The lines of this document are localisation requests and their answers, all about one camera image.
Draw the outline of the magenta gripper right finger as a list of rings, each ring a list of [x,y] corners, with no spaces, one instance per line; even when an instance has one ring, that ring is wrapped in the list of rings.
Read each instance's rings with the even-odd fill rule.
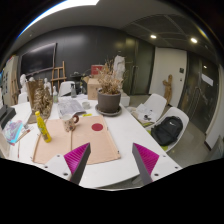
[[[135,158],[143,184],[147,185],[151,183],[151,174],[159,159],[159,155],[137,143],[134,143],[132,146],[132,154]]]

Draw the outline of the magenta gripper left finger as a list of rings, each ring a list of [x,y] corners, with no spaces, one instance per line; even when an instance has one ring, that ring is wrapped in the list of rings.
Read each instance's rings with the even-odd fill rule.
[[[64,155],[64,159],[72,174],[70,179],[72,183],[76,185],[80,183],[90,153],[90,144],[86,143]]]

